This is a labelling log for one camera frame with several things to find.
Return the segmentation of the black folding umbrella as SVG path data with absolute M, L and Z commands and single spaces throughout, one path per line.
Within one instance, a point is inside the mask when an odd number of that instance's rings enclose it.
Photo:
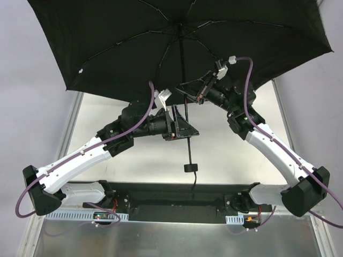
M 236 57 L 210 97 L 259 88 L 331 52 L 316 1 L 30 1 L 66 88 L 121 101 Z

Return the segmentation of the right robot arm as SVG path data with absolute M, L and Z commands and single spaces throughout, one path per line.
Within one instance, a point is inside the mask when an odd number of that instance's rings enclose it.
M 276 136 L 252 106 L 256 94 L 249 78 L 226 87 L 218 75 L 209 72 L 200 79 L 177 85 L 176 90 L 194 103 L 209 101 L 225 110 L 231 130 L 258 149 L 284 177 L 284 185 L 256 184 L 249 189 L 248 199 L 252 203 L 284 206 L 301 217 L 326 198 L 330 172 L 305 161 Z

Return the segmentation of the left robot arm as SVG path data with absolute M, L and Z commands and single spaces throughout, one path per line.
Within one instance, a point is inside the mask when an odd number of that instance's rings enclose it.
M 62 205 L 88 202 L 109 208 L 113 191 L 106 181 L 72 186 L 70 180 L 133 147 L 135 138 L 161 135 L 164 140 L 173 141 L 199 135 L 199 131 L 179 113 L 177 106 L 172 106 L 171 112 L 160 108 L 154 115 L 150 113 L 152 106 L 152 103 L 131 102 L 115 121 L 99 130 L 79 149 L 46 166 L 25 167 L 26 190 L 23 193 L 29 195 L 33 213 L 43 216 Z

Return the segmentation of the left aluminium frame post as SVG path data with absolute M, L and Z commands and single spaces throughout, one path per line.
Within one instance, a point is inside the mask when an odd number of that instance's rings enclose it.
M 69 107 L 67 110 L 68 118 L 63 126 L 64 131 L 59 142 L 59 148 L 55 156 L 55 160 L 62 158 L 68 152 L 83 96 L 84 93 L 73 92 L 71 107 Z M 28 226 L 26 228 L 24 239 L 22 240 L 17 256 L 34 256 L 36 247 L 38 246 L 40 232 L 43 228 L 44 218 L 45 216 L 37 215 L 29 217 Z

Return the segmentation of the aluminium frame post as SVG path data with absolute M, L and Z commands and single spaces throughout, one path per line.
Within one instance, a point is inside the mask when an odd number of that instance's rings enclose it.
M 83 96 L 84 93 L 73 92 L 71 107 L 69 107 L 67 110 L 68 118 L 63 126 L 64 131 L 59 142 L 59 148 L 55 156 L 55 160 L 62 158 L 68 152 Z M 17 256 L 34 256 L 36 247 L 38 246 L 40 232 L 43 228 L 44 218 L 45 216 L 37 215 L 29 217 L 28 226 L 26 228 L 24 239 L 22 240 Z
M 287 140 L 289 143 L 289 147 L 291 150 L 295 151 L 298 153 L 298 150 L 295 148 L 294 145 L 294 138 L 292 137 L 292 132 L 290 130 L 290 123 L 289 123 L 289 118 L 288 114 L 285 109 L 285 104 L 282 99 L 280 87 L 277 84 L 277 80 L 273 79 L 272 80 L 272 85 L 274 88 L 275 96 L 278 101 L 280 113 L 282 116 L 282 120 L 284 123 L 285 131 L 287 134 Z M 323 222 L 321 219 L 318 219 L 316 216 L 314 216 L 311 213 L 306 213 L 303 218 L 308 218 L 310 219 L 310 223 L 312 226 L 312 231 L 314 234 L 314 239 L 315 239 L 315 244 L 318 246 L 318 253 L 321 256 L 338 256 L 337 251 L 335 248 L 335 244 L 332 241 L 330 229 L 328 225 Z

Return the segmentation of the right aluminium frame post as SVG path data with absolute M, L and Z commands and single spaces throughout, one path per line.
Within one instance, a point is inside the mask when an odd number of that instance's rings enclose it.
M 295 148 L 294 145 L 294 138 L 292 137 L 292 132 L 290 130 L 290 123 L 289 123 L 289 118 L 288 114 L 285 109 L 285 104 L 282 99 L 280 87 L 277 84 L 277 80 L 273 79 L 272 80 L 272 85 L 274 88 L 275 96 L 278 101 L 280 113 L 282 116 L 282 120 L 284 123 L 285 131 L 287 134 L 287 140 L 289 143 L 289 147 L 291 150 L 295 151 L 298 153 L 298 150 Z M 314 216 L 311 213 L 306 213 L 303 218 L 308 218 L 310 219 L 310 223 L 312 226 L 312 231 L 314 234 L 314 239 L 315 239 L 315 244 L 318 246 L 318 253 L 321 256 L 338 256 L 337 251 L 335 248 L 335 244 L 332 241 L 330 229 L 328 225 L 323 222 L 321 219 L 318 219 L 316 216 Z

